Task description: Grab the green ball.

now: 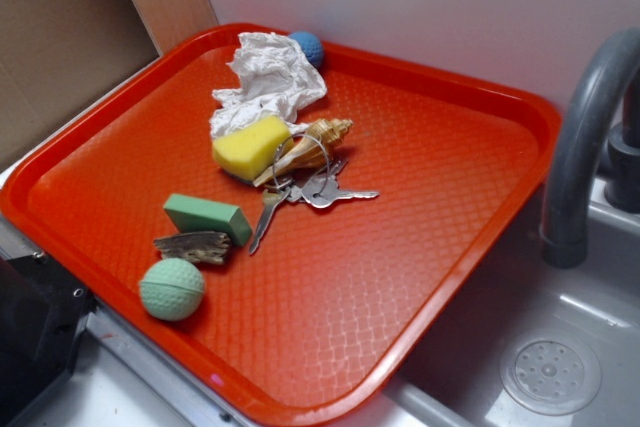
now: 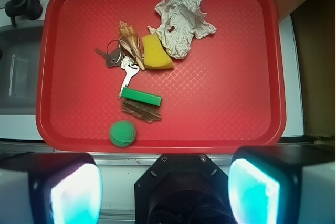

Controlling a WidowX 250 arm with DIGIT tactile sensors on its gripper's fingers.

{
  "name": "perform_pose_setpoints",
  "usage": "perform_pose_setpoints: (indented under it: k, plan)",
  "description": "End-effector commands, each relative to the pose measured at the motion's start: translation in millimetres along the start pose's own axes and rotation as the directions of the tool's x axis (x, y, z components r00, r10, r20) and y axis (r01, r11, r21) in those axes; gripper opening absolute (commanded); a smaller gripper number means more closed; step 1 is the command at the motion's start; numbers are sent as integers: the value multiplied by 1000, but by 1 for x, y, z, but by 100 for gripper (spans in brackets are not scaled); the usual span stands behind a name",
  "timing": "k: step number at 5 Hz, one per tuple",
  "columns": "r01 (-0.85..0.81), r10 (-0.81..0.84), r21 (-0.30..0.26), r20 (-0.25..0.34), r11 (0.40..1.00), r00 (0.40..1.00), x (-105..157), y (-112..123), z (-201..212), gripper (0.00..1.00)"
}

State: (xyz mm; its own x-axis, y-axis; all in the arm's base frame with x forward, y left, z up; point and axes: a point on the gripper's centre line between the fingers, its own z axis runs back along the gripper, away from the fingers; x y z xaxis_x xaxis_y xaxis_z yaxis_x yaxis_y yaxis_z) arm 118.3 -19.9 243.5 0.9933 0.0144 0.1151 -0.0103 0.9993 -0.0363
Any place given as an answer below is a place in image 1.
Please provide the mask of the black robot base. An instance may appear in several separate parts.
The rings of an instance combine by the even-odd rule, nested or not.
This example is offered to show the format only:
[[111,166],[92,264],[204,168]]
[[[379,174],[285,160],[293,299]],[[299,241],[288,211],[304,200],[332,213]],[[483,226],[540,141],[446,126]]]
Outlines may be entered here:
[[1,261],[1,424],[18,425],[73,375],[93,295],[54,258]]

